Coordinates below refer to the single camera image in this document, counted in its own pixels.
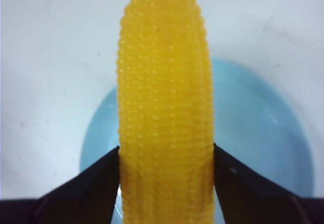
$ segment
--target yellow corn cob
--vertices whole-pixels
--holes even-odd
[[[131,0],[117,60],[124,224],[213,223],[213,105],[195,0]]]

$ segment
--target plastic corn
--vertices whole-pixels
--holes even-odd
[[[124,224],[213,223],[213,105],[195,0],[131,0],[117,73]]]

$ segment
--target blue bowl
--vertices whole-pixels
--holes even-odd
[[[284,188],[312,196],[313,167],[303,130],[282,97],[248,69],[213,60],[215,140],[234,157]],[[118,143],[116,90],[98,107],[83,144],[80,170]],[[117,196],[112,224],[122,223]],[[216,200],[215,222],[225,223]]]

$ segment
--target white background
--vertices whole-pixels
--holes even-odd
[[[324,196],[324,0],[197,0],[211,55],[246,65],[291,103]],[[1,195],[38,197],[78,173],[115,85],[129,0],[1,0]]]

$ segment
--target corn cob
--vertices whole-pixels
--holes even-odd
[[[117,60],[124,224],[213,223],[213,103],[195,0],[131,0]]]

